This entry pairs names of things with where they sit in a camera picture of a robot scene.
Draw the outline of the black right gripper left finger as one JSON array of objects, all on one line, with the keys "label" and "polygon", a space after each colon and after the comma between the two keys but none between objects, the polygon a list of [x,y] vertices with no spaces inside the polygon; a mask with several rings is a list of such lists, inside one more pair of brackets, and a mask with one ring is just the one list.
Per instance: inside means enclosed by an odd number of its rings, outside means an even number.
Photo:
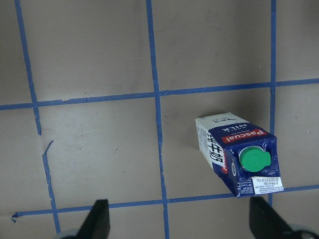
[{"label": "black right gripper left finger", "polygon": [[110,233],[110,214],[107,199],[97,200],[84,223],[77,232],[76,239],[107,239]]}]

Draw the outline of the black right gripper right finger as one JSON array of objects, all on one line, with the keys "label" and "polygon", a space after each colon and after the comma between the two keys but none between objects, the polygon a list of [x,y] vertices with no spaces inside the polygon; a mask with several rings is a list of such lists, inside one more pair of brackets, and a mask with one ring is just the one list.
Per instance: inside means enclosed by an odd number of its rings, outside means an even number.
[{"label": "black right gripper right finger", "polygon": [[251,197],[249,227],[256,239],[297,239],[294,231],[263,197]]}]

